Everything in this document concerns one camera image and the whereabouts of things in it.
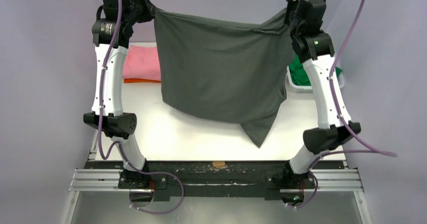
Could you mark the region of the aluminium frame rail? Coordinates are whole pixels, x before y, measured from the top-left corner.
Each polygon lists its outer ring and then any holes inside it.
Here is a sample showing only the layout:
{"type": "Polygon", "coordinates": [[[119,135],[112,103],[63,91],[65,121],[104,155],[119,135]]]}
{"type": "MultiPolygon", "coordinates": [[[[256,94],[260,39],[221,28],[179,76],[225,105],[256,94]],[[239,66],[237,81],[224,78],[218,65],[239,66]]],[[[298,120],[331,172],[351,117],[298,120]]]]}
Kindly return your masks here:
{"type": "Polygon", "coordinates": [[[304,192],[313,192],[315,176],[318,180],[317,191],[323,192],[354,192],[363,191],[363,184],[357,169],[312,170],[312,175],[304,183],[304,192]]]}

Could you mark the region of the folded pink t shirt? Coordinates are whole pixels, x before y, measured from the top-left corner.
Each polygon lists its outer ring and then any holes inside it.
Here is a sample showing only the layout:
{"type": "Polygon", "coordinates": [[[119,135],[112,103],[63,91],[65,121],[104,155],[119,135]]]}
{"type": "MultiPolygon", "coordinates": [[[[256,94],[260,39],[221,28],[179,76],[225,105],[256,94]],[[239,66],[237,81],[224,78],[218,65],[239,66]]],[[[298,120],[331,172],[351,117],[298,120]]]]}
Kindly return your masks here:
{"type": "Polygon", "coordinates": [[[122,77],[161,81],[157,47],[131,45],[125,59],[122,77]]]}

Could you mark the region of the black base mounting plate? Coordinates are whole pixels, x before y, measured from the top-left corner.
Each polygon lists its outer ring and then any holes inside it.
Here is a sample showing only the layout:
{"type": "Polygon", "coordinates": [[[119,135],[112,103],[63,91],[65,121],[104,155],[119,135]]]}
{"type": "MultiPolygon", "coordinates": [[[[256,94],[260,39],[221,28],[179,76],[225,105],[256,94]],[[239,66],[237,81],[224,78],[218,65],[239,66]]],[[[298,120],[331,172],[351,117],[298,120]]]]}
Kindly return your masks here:
{"type": "Polygon", "coordinates": [[[226,161],[226,166],[214,169],[212,162],[148,161],[141,174],[123,168],[120,161],[89,161],[84,168],[103,170],[96,183],[113,181],[114,190],[132,193],[147,191],[154,201],[171,197],[258,197],[301,203],[304,181],[298,185],[283,182],[287,161],[226,161]]]}

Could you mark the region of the brown tape piece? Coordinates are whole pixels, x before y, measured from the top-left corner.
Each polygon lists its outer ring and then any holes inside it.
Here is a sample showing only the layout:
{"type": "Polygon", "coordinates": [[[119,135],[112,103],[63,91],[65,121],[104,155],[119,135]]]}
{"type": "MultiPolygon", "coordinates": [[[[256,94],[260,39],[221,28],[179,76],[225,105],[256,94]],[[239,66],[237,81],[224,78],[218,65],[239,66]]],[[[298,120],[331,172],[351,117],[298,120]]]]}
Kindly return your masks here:
{"type": "Polygon", "coordinates": [[[226,166],[226,162],[224,161],[213,161],[212,162],[212,167],[214,169],[220,169],[226,166]]]}

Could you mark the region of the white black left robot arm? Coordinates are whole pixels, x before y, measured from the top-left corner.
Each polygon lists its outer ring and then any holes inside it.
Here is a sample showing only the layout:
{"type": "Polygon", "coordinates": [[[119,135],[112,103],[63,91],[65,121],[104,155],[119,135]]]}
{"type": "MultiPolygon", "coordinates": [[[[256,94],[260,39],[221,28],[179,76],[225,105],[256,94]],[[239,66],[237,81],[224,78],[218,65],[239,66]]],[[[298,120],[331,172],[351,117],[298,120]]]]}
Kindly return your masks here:
{"type": "Polygon", "coordinates": [[[122,157],[119,188],[153,188],[146,158],[140,152],[134,132],[137,117],[122,105],[122,73],[129,40],[136,23],[154,17],[146,0],[102,0],[92,26],[97,59],[97,83],[93,106],[83,121],[97,130],[99,154],[107,160],[114,147],[122,157]]]}

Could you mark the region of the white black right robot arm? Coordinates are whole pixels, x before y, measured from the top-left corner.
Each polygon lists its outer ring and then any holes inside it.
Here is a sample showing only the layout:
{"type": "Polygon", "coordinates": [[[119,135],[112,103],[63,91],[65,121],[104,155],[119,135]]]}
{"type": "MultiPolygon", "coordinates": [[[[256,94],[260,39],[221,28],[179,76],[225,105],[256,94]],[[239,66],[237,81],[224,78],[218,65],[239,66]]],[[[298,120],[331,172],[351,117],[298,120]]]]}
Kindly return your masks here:
{"type": "Polygon", "coordinates": [[[322,29],[326,0],[287,0],[285,23],[290,27],[292,47],[308,75],[317,109],[318,126],[303,132],[303,146],[283,169],[283,182],[295,187],[308,178],[310,165],[323,154],[352,138],[361,125],[352,122],[338,85],[335,50],[329,34],[322,29]]]}

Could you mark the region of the folded orange t shirt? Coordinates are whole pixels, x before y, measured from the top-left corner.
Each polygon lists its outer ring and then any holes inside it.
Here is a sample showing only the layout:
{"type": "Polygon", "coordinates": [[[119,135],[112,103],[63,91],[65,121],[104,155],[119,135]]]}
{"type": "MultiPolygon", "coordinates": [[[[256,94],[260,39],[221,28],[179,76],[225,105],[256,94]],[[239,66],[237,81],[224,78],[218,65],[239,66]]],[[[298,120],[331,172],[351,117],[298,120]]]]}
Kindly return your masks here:
{"type": "Polygon", "coordinates": [[[130,83],[161,83],[161,81],[158,80],[148,80],[148,79],[124,79],[124,83],[130,84],[130,83]]]}

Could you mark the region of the white perforated laundry basket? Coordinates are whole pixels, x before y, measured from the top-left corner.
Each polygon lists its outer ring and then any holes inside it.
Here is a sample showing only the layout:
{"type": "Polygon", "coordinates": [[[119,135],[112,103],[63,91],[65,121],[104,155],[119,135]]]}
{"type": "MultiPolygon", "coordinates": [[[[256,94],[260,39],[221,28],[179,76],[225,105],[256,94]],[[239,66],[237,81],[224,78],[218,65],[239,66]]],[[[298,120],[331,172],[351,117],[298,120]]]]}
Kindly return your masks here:
{"type": "MultiPolygon", "coordinates": [[[[291,72],[289,70],[289,67],[287,67],[287,75],[286,80],[291,88],[291,91],[294,93],[313,93],[311,86],[299,86],[295,85],[292,81],[291,72]]],[[[341,73],[339,76],[337,76],[337,82],[339,87],[342,89],[345,86],[345,77],[344,73],[341,73]]]]}

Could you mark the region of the dark grey t shirt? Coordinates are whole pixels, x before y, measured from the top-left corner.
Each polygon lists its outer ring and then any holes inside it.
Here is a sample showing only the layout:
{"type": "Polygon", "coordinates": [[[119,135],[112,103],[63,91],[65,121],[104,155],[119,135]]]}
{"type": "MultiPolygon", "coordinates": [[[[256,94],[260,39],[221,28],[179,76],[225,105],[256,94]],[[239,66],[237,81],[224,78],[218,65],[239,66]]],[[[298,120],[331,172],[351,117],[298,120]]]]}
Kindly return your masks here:
{"type": "Polygon", "coordinates": [[[294,60],[286,11],[261,24],[156,10],[163,101],[192,116],[239,124],[262,146],[287,98],[294,60]]]}

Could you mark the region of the green t shirt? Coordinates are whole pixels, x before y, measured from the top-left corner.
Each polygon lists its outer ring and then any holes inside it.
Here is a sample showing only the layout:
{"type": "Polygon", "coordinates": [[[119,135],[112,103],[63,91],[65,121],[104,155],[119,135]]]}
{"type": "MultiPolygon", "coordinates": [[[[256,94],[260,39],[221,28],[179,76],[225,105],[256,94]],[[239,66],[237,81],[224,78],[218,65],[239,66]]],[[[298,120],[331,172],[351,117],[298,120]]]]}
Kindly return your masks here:
{"type": "MultiPolygon", "coordinates": [[[[335,57],[331,57],[330,55],[320,56],[317,60],[309,59],[309,62],[314,63],[316,66],[332,66],[334,61],[335,57]]],[[[292,81],[295,85],[311,86],[309,76],[304,69],[304,65],[307,64],[307,62],[302,63],[299,56],[295,53],[294,60],[289,64],[292,81]]]]}

